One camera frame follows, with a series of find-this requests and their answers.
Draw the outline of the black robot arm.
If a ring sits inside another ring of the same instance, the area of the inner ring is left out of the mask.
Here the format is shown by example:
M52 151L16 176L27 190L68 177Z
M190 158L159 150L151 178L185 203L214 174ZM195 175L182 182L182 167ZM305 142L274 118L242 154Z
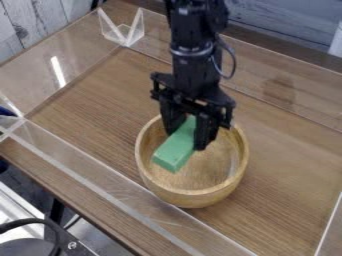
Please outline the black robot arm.
M159 102L169 134L195 117L194 149L202 151L219 129L231 127L237 106L219 87L221 80L235 75L222 69L223 55L234 53L221 37L230 11L225 0L165 0L165 6L173 71L151 74L151 98Z

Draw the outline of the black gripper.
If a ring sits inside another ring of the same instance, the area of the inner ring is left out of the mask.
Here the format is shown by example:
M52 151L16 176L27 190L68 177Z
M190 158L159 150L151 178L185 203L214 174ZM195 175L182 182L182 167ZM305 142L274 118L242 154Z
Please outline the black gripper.
M161 104L165 129L171 135L186 121L187 114L197 116L194 149L203 151L217 139L219 127L230 128L234 99L219 87L222 49L217 46L194 51L171 49L173 72L154 72L151 98Z

